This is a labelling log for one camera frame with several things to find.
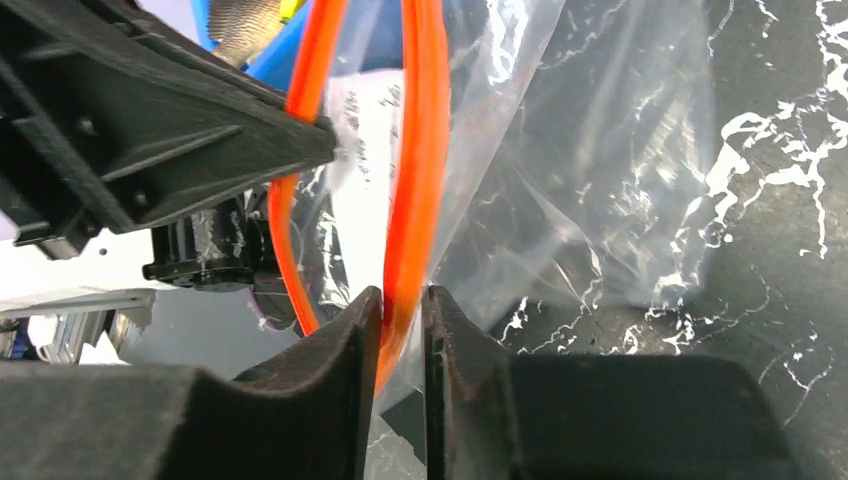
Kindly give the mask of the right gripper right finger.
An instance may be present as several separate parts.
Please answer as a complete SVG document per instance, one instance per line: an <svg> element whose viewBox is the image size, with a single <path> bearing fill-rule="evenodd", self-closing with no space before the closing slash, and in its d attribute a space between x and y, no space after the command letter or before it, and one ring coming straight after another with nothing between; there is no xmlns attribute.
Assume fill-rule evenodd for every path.
<svg viewBox="0 0 848 480"><path fill-rule="evenodd" d="M431 479L798 479L772 409L714 357L508 352L423 297Z"/></svg>

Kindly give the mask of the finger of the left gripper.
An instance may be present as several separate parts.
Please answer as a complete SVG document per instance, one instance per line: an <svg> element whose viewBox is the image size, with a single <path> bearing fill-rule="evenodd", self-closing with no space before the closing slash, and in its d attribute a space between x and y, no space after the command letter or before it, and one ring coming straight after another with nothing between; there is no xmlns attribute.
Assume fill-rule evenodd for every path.
<svg viewBox="0 0 848 480"><path fill-rule="evenodd" d="M133 1L1 5L1 210L21 245L82 246L328 163L328 121Z"/></svg>

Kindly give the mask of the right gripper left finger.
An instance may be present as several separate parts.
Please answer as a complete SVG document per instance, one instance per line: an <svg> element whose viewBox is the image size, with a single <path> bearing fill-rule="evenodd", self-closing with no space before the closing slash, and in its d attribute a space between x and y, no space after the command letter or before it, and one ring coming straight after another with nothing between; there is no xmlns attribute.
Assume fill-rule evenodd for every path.
<svg viewBox="0 0 848 480"><path fill-rule="evenodd" d="M1 365L5 479L359 479L382 320L364 289L232 380L177 366Z"/></svg>

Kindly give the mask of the clear zip top bag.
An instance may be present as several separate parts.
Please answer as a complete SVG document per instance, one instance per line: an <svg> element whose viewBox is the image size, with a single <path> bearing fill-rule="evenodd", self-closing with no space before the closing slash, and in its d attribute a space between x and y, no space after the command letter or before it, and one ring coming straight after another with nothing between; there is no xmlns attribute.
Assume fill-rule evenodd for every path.
<svg viewBox="0 0 848 480"><path fill-rule="evenodd" d="M300 52L338 144L274 188L298 318L383 290L369 479L425 479L382 415L423 389L443 286L488 329L521 295L591 313L701 286L712 162L702 1L311 1Z"/></svg>

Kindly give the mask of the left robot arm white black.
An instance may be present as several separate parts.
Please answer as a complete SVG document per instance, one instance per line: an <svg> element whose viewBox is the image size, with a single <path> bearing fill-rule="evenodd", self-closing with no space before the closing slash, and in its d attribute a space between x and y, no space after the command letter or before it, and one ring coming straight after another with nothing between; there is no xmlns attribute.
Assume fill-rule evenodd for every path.
<svg viewBox="0 0 848 480"><path fill-rule="evenodd" d="M146 290L276 273L245 193L329 162L323 119L133 1L1 5L7 317L122 308Z"/></svg>

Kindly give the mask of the blue plastic bin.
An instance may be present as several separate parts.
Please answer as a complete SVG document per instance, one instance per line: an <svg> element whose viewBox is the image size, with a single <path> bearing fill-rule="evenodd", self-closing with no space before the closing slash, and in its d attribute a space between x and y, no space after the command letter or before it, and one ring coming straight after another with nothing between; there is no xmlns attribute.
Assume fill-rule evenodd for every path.
<svg viewBox="0 0 848 480"><path fill-rule="evenodd" d="M190 3L199 44L210 50L215 41L207 34L211 3L205 0ZM361 27L371 28L370 39L364 50L360 71L372 71L402 66L401 5L398 1L385 1L377 14L367 14L364 1L351 1L347 16ZM256 59L242 70L249 76L276 89L289 89L290 79L298 53L311 3L296 13L282 32Z"/></svg>

